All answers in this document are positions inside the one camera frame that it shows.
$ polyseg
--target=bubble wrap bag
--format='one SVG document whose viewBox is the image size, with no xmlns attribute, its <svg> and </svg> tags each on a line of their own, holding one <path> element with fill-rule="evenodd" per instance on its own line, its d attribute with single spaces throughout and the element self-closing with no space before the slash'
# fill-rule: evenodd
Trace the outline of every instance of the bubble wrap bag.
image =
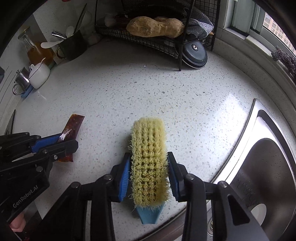
<svg viewBox="0 0 296 241">
<path fill-rule="evenodd" d="M 176 0 L 184 5 L 185 8 L 190 8 L 190 3 L 185 0 Z M 184 25 L 186 25 L 186 19 L 182 19 Z M 205 38 L 213 30 L 214 25 L 209 18 L 202 13 L 199 9 L 193 6 L 191 19 L 189 20 L 187 34 L 194 34 L 197 38 Z"/>
</svg>

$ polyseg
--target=brown root vegetable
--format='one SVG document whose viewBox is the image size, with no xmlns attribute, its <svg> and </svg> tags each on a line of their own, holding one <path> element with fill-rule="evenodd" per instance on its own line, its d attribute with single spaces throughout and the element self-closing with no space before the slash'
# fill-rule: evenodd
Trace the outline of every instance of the brown root vegetable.
<svg viewBox="0 0 296 241">
<path fill-rule="evenodd" d="M 133 18 L 126 26 L 126 30 L 139 37 L 167 36 L 176 38 L 183 33 L 184 24 L 175 18 L 157 17 L 156 21 L 149 17 Z"/>
</svg>

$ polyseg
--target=plastic packet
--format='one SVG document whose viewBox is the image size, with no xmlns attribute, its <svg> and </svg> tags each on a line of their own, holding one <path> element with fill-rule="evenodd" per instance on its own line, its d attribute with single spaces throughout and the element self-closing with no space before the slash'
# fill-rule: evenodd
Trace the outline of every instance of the plastic packet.
<svg viewBox="0 0 296 241">
<path fill-rule="evenodd" d="M 61 133 L 61 135 L 60 135 L 57 142 L 75 140 L 84 117 L 85 117 L 85 115 L 77 114 L 77 112 L 74 112 L 70 116 L 70 118 L 69 118 L 69 120 L 68 120 L 64 130 L 62 131 L 62 133 Z M 61 162 L 68 162 L 68 161 L 73 162 L 73 153 L 67 155 L 64 158 L 59 159 L 58 161 L 61 161 Z"/>
</svg>

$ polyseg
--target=glass bottle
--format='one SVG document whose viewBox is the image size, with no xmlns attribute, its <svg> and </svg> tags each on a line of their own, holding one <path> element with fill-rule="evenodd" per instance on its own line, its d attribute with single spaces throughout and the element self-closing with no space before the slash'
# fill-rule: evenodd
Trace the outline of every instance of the glass bottle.
<svg viewBox="0 0 296 241">
<path fill-rule="evenodd" d="M 30 60 L 30 64 L 38 64 L 42 61 L 42 59 L 45 57 L 43 63 L 45 63 L 47 66 L 52 65 L 53 63 L 53 54 L 51 48 L 49 49 L 43 49 L 40 45 L 40 42 L 33 41 L 32 39 L 32 33 L 30 31 L 30 27 L 26 28 L 18 37 L 19 40 L 22 40 L 25 44 L 25 48 L 27 51 L 27 55 Z"/>
</svg>

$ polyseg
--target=scrub brush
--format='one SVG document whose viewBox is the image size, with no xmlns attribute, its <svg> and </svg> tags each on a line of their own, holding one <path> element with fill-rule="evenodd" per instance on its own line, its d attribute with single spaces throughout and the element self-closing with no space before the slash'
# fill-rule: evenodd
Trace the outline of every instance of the scrub brush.
<svg viewBox="0 0 296 241">
<path fill-rule="evenodd" d="M 156 223 L 169 197 L 163 121 L 141 118 L 134 122 L 131 136 L 132 198 L 142 223 Z"/>
</svg>

